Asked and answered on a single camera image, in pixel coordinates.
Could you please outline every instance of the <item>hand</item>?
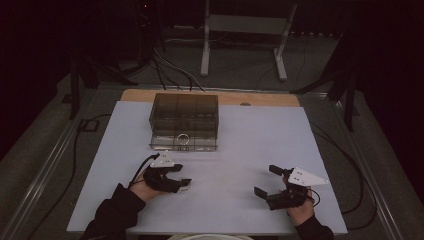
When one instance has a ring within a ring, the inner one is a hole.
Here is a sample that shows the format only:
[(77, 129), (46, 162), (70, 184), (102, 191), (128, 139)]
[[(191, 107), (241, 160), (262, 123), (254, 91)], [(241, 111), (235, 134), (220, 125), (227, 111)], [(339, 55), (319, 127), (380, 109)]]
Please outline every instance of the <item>hand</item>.
[[(284, 184), (287, 184), (287, 179), (283, 177)], [(312, 197), (312, 191), (308, 191), (309, 197)], [(306, 199), (302, 206), (287, 208), (287, 213), (291, 217), (294, 226), (299, 226), (314, 215), (314, 203), (310, 199)]]
[(130, 187), (130, 191), (135, 193), (141, 200), (147, 203), (150, 199), (162, 195), (165, 192), (153, 190), (143, 179), (144, 171), (137, 177), (134, 184)]

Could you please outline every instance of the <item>gray carpet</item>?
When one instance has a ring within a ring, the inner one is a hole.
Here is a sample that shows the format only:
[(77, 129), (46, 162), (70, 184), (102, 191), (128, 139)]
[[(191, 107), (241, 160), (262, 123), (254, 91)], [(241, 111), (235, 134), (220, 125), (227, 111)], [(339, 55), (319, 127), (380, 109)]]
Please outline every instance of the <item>gray carpet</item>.
[[(289, 80), (278, 80), (273, 67), (272, 43), (254, 45), (248, 49), (214, 49), (211, 53), (210, 75), (200, 77), (201, 44), (196, 42), (169, 42), (167, 51), (158, 51), (185, 71), (192, 73), (205, 88), (238, 89), (252, 91), (288, 91), (316, 80), (330, 57), (337, 41), (325, 38), (290, 38), (284, 52)], [(187, 80), (179, 73), (167, 70), (169, 76), (181, 86), (188, 86)], [(103, 83), (95, 91), (86, 91), (80, 118), (91, 118), (111, 113), (125, 87), (110, 82), (101, 76)], [(151, 67), (132, 76), (140, 87), (160, 88), (155, 70)], [(19, 202), (37, 172), (60, 146), (63, 132), (76, 122), (68, 121), (70, 106), (60, 101), (69, 93), (69, 77), (60, 82), (59, 93), (40, 113), (31, 127), (0, 163), (0, 227), (4, 230), (11, 220)], [(325, 93), (323, 86), (315, 91)], [(328, 133), (337, 144), (358, 162), (364, 174), (374, 187), (379, 204), (379, 214), (366, 228), (349, 231), (336, 239), (421, 239), (424, 236), (424, 210), (403, 173), (387, 139), (369, 111), (363, 97), (357, 94), (354, 117), (355, 133), (348, 133), (340, 121), (340, 108), (336, 103), (323, 99), (319, 94), (300, 97), (308, 118)], [(81, 133), (77, 144), (77, 171), (75, 179), (65, 197), (44, 221), (32, 239), (78, 239), (78, 234), (66, 232), (66, 227), (88, 174), (91, 163), (102, 139), (108, 118), (100, 120), (100, 128), (94, 133)], [(312, 126), (313, 131), (321, 133)], [(31, 214), (20, 224), (19, 234), (14, 239), (26, 239), (42, 216), (48, 211), (63, 191), (71, 176), (73, 141), (70, 136), (58, 156), (58, 164), (50, 180), (40, 194)], [(350, 209), (359, 198), (359, 181), (351, 164), (337, 148), (316, 135), (316, 141), (332, 181), (342, 211)], [(372, 217), (372, 197), (364, 193), (363, 204), (350, 214), (344, 215), (348, 227), (360, 226)], [(297, 239), (296, 236), (282, 236), (280, 239)]]

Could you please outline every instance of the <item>metal frame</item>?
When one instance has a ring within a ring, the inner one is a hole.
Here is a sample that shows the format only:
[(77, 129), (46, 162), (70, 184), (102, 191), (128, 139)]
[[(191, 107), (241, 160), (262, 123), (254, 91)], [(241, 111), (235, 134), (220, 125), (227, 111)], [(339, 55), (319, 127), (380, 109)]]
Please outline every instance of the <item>metal frame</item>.
[(205, 7), (205, 38), (203, 45), (202, 64), (200, 75), (207, 76), (209, 74), (209, 32), (210, 31), (226, 31), (226, 32), (248, 32), (262, 34), (281, 34), (281, 43), (274, 48), (275, 63), (278, 70), (278, 76), (281, 81), (287, 80), (287, 73), (283, 62), (283, 50), (290, 28), (296, 12), (297, 4), (293, 4), (290, 8), (287, 18), (264, 18), (264, 17), (245, 17), (245, 16), (227, 16), (210, 14), (209, 0), (206, 0)]
[(19, 235), (22, 233), (22, 228), (25, 226), (25, 223), (28, 221), (29, 216), (34, 210), (35, 205), (38, 202), (41, 194), (43, 193), (47, 183), (49, 182), (51, 176), (53, 175), (54, 170), (59, 164), (63, 153), (69, 145), (69, 141), (73, 137), (78, 123), (81, 120), (84, 110), (87, 108), (88, 104), (91, 102), (91, 99), (95, 93), (95, 90), (85, 90), (84, 98), (82, 99), (81, 109), (76, 113), (75, 118), (70, 120), (63, 130), (59, 140), (54, 146), (49, 157), (44, 162), (44, 165), (41, 167), (31, 185), (28, 187), (28, 190), (25, 193), (25, 197), (19, 203), (17, 210), (14, 212), (13, 216), (3, 229), (0, 239), (1, 240), (14, 240), (20, 239)]
[(364, 177), (367, 179), (371, 190), (374, 192), (378, 206), (377, 213), (380, 217), (384, 229), (386, 230), (388, 238), (391, 240), (404, 239), (398, 224), (390, 212), (389, 205), (387, 204), (387, 201), (384, 198), (384, 195), (378, 187), (378, 184), (372, 174), (370, 166), (368, 165), (368, 159), (366, 159), (364, 153), (361, 150), (359, 140), (356, 138), (354, 133), (350, 132), (347, 126), (344, 124), (343, 104), (340, 101), (337, 101), (332, 104), (332, 106), (337, 117), (339, 127), (342, 131), (344, 131), (346, 140), (348, 141), (353, 150), (353, 153), (355, 154), (355, 159), (358, 163), (358, 166), (360, 167)]

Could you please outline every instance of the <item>metal stand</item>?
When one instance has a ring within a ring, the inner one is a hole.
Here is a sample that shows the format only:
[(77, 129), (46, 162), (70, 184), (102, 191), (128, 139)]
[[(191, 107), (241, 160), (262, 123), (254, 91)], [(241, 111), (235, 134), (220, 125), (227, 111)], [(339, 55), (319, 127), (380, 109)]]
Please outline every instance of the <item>metal stand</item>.
[(297, 4), (293, 4), (287, 18), (264, 18), (246, 16), (214, 15), (209, 12), (209, 0), (206, 0), (205, 9), (205, 39), (203, 46), (202, 65), (200, 74), (207, 76), (209, 73), (209, 31), (245, 32), (262, 34), (281, 34), (281, 43), (274, 49), (275, 63), (281, 81), (287, 80), (282, 53), (286, 44)]

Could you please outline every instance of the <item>transparent container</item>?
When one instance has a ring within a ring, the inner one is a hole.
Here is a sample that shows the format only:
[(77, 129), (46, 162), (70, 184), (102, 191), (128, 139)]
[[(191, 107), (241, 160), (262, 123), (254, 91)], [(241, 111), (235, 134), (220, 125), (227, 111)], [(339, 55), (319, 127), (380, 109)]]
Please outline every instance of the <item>transparent container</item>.
[(218, 138), (218, 96), (156, 94), (150, 113), (155, 150), (215, 151)]

